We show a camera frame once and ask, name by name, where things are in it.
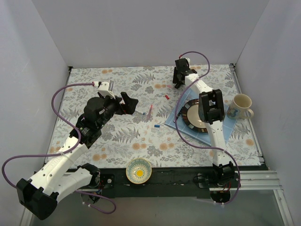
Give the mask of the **pink marker pen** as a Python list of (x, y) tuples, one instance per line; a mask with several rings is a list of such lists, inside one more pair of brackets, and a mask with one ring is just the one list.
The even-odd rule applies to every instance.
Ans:
[(149, 112), (147, 114), (147, 120), (149, 120), (151, 118), (152, 109), (153, 109), (153, 105), (150, 105)]

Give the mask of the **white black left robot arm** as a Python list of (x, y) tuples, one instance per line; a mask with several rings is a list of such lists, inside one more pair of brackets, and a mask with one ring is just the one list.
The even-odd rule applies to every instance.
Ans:
[(58, 203), (78, 188), (96, 188), (100, 183), (99, 169), (86, 163), (65, 176), (66, 171), (101, 136), (102, 127), (114, 116), (133, 114), (138, 100), (126, 92), (121, 97), (98, 96), (88, 100), (76, 129), (66, 139), (58, 155), (51, 158), (29, 179), (16, 185), (20, 203), (40, 220), (48, 218)]

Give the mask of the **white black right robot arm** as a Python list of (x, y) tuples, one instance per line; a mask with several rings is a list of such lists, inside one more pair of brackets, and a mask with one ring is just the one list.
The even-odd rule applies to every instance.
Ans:
[(214, 151), (211, 183), (218, 187), (226, 186), (235, 176), (233, 165), (235, 162), (225, 150), (226, 143), (223, 135), (225, 110), (222, 91), (213, 89), (203, 82), (198, 73), (190, 69), (189, 59), (182, 56), (175, 60), (173, 84), (175, 88), (185, 85), (186, 90), (192, 89), (198, 94), (198, 116), (205, 124), (211, 149)]

